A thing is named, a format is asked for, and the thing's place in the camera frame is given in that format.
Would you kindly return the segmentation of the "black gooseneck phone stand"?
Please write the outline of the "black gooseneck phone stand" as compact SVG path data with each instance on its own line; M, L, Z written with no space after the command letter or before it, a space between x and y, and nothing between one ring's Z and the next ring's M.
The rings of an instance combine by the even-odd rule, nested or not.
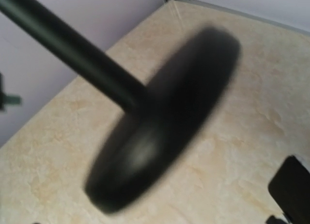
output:
M143 85L39 1L0 0L0 10L124 110L84 187L106 214L139 199L184 152L220 101L241 54L235 36L206 26Z

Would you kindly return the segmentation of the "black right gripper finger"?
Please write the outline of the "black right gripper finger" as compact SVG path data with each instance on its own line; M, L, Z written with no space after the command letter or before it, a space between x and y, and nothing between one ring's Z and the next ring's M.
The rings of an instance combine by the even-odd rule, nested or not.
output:
M300 158L288 156L268 184L268 191L286 220L271 215L267 224L310 222L310 171Z

